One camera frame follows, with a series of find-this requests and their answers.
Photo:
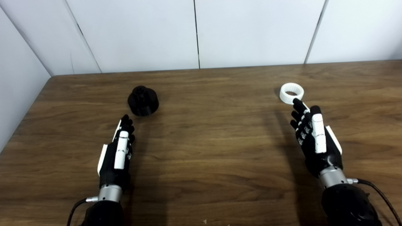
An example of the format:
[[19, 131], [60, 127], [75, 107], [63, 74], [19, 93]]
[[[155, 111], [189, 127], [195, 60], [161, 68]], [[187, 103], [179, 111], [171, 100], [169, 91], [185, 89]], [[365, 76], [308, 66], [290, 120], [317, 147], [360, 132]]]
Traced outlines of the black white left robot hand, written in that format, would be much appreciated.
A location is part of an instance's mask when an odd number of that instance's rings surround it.
[[103, 145], [97, 167], [99, 188], [107, 185], [119, 186], [122, 191], [128, 188], [131, 180], [129, 166], [133, 155], [134, 131], [132, 119], [124, 115], [116, 127], [112, 142]]

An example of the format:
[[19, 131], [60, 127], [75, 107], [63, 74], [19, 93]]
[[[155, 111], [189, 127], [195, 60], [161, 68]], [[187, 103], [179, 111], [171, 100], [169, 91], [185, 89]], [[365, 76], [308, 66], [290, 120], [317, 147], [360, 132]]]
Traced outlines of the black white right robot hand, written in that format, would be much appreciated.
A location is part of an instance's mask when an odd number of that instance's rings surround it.
[[334, 134], [324, 126], [319, 106], [306, 107], [300, 99], [293, 99], [293, 120], [297, 143], [305, 156], [309, 173], [318, 178], [328, 167], [343, 169], [341, 151], [334, 141]]

